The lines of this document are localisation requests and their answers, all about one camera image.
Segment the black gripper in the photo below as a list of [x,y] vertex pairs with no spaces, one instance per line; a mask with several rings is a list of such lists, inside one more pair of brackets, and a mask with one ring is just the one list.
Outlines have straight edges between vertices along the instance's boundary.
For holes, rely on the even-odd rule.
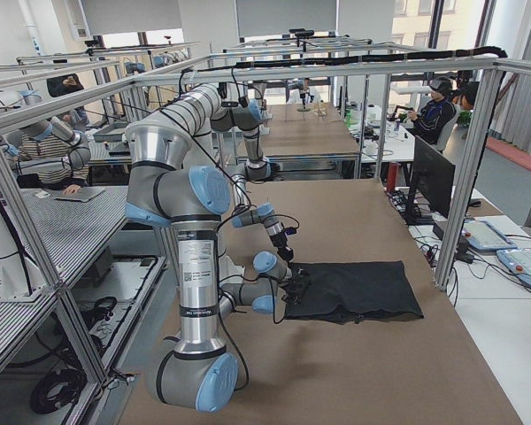
[[284,290],[282,300],[287,305],[299,305],[310,285],[310,274],[305,270],[298,270],[293,277],[282,285]]
[[270,236],[273,246],[277,250],[277,254],[280,258],[284,259],[285,263],[290,266],[291,259],[294,258],[293,249],[289,247],[288,236],[292,236],[297,233],[297,228],[289,227],[284,228],[280,233]]

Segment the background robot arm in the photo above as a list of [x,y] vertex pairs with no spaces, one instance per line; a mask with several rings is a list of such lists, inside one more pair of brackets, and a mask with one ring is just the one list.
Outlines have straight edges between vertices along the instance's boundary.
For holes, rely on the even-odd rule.
[[[41,95],[35,90],[0,90],[0,113],[32,106],[41,100]],[[90,160],[87,137],[83,133],[73,130],[56,116],[50,120],[39,120],[34,124],[22,127],[20,130],[35,142],[43,142],[48,136],[53,136],[68,147],[69,151],[63,155],[56,155],[54,158],[28,161],[9,158],[8,162],[11,169],[19,174],[37,174],[64,169],[81,170]]]

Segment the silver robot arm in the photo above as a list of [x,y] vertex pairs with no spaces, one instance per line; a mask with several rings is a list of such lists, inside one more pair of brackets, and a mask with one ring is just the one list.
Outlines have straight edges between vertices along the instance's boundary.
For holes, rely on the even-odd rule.
[[[224,320],[238,306],[273,313],[278,298],[299,302],[311,278],[293,264],[287,229],[269,204],[253,206],[247,182],[271,167],[259,145],[260,119],[212,84],[177,96],[127,127],[133,148],[126,215],[176,237],[180,332],[164,339],[146,374],[162,403],[217,412],[235,392],[242,356],[229,352]],[[253,261],[254,282],[219,273],[219,229],[262,225],[273,251]]]
[[234,102],[223,101],[221,107],[211,117],[211,127],[216,132],[226,132],[238,127],[242,131],[247,159],[238,164],[231,173],[237,205],[231,222],[235,228],[254,224],[264,226],[266,233],[276,248],[278,255],[291,263],[294,252],[289,247],[286,229],[269,204],[251,206],[246,192],[246,183],[266,181],[272,176],[272,164],[264,156],[260,145],[261,115],[259,109],[250,106],[235,106]]

